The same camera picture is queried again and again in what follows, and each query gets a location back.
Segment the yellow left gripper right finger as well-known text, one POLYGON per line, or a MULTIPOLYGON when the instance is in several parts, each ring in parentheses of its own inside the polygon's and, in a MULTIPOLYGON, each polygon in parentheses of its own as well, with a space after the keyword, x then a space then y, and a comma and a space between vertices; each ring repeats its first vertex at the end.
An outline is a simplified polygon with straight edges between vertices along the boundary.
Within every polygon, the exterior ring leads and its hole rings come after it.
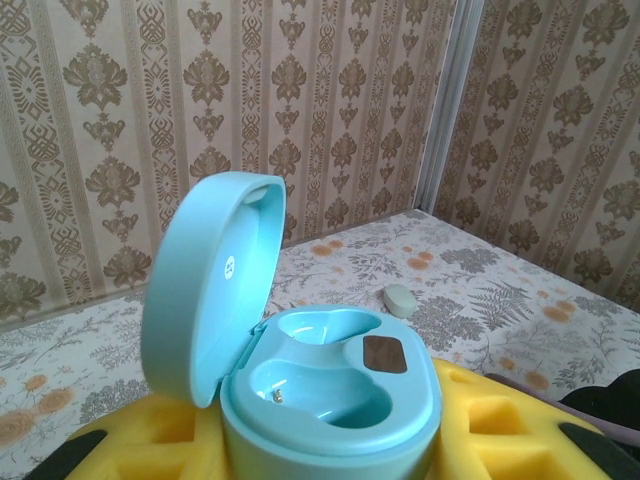
POLYGON ((623 451, 559 408, 442 359, 426 480, 623 480, 623 451))

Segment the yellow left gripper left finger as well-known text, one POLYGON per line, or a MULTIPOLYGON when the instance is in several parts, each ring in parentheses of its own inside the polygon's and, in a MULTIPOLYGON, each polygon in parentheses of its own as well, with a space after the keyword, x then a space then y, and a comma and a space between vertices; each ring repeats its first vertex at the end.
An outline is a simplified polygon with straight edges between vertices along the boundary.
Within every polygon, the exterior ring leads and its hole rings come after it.
POLYGON ((148 395, 76 431, 29 480, 235 480, 220 401, 148 395))

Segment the light blue earbud charging case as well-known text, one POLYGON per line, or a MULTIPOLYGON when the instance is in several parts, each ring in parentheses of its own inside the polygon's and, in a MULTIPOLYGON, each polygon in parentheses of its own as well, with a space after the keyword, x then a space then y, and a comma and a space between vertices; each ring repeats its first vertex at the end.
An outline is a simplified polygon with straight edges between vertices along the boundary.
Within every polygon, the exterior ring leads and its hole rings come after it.
POLYGON ((237 480, 422 480, 443 407, 425 344, 360 307, 266 316, 285 215, 278 176, 223 172, 187 194, 144 303, 149 387, 220 405, 237 480))

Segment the floral patterned tablecloth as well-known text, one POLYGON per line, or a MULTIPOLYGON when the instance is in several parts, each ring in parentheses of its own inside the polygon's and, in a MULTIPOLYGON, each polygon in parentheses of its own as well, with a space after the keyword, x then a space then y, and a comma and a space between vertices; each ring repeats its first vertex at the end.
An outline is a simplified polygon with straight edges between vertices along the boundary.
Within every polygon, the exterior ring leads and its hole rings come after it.
MULTIPOLYGON (((425 213, 285 249, 267 315, 379 310, 408 287, 410 325, 437 357, 560 399, 640 369, 640 313, 425 213)), ((0 333, 0 480, 23 480, 74 431, 142 397, 141 293, 0 333)))

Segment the mint green earbud charging case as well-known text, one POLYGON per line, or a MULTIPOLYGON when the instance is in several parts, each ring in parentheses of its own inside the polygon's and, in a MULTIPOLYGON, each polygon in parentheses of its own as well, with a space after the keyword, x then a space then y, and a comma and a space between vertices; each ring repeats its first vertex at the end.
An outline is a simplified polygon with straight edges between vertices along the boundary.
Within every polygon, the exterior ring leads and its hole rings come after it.
POLYGON ((411 317, 417 307, 412 291, 400 284, 388 285, 383 289, 383 303, 392 315, 400 319, 411 317))

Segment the aluminium corner post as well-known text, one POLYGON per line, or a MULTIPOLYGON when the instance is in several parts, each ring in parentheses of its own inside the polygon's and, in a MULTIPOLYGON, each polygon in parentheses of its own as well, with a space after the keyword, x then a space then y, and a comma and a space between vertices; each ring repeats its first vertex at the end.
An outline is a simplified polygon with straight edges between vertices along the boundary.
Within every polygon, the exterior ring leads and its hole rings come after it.
POLYGON ((434 99, 432 116, 426 136, 420 174, 419 191, 416 193, 416 206, 427 213, 433 209, 433 196, 439 185, 440 170, 443 166, 444 137, 451 127, 457 77, 457 57, 465 50, 465 31, 468 23, 469 11, 473 0, 456 0, 449 37, 444 51, 442 69, 434 99))

